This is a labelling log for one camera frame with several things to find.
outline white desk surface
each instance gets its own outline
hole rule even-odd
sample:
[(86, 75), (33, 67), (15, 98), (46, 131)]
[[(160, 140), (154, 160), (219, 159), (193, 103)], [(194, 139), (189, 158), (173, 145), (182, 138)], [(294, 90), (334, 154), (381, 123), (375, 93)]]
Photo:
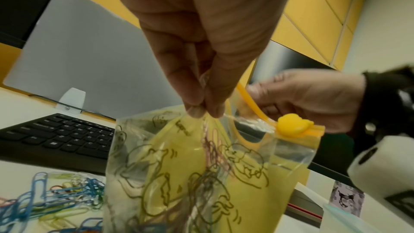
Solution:
[[(77, 116), (71, 115), (69, 113), (55, 109), (54, 105), (50, 103), (43, 102), (41, 100), (31, 98), (4, 88), (0, 88), (0, 129), (54, 113), (63, 113), (100, 125), (115, 127), (114, 122), (84, 114)], [(29, 190), (31, 179), (36, 173), (52, 171), (59, 170), (0, 161), (0, 197), (15, 198), (19, 196)], [(306, 187), (301, 185), (298, 189), (303, 191), (306, 189)], [(70, 219), (76, 224), (80, 224), (84, 219), (88, 217), (102, 217), (102, 212), (91, 211), (84, 215), (79, 215)], [(37, 223), (36, 220), (33, 220), (28, 224), (25, 232), (43, 233), (50, 230), (51, 229), (42, 227), (39, 223)], [(283, 215), (275, 233), (284, 232), (316, 233), (319, 232), (319, 229), (289, 216)]]

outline plastic bag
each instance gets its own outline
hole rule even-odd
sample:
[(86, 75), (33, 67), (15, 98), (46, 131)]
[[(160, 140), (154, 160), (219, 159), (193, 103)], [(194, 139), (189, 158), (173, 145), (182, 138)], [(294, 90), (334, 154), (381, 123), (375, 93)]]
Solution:
[(118, 120), (104, 233), (274, 232), (324, 131), (276, 127), (240, 84), (220, 119), (177, 106)]

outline black sleeve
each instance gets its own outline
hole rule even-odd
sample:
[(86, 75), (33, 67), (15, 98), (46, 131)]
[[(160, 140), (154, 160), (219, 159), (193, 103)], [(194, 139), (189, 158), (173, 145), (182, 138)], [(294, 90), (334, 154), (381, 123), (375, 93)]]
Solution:
[[(355, 141), (355, 155), (374, 146), (386, 135), (412, 135), (414, 132), (414, 68), (407, 66), (384, 73), (365, 72), (364, 75), (367, 84), (364, 99), (349, 132)], [(411, 102), (404, 102), (401, 92), (410, 94)], [(367, 124), (375, 131), (367, 129)]]

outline keyboard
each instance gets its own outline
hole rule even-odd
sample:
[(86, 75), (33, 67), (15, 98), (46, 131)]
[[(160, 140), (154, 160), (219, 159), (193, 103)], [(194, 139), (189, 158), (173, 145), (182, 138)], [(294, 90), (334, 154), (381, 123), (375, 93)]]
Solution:
[(114, 129), (63, 114), (0, 129), (0, 159), (105, 174)]

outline white wall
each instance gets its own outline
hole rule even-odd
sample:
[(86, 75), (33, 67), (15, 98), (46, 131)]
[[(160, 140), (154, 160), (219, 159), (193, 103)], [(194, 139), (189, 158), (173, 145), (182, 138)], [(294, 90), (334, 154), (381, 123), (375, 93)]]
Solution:
[(414, 0), (366, 0), (344, 72), (414, 63)]

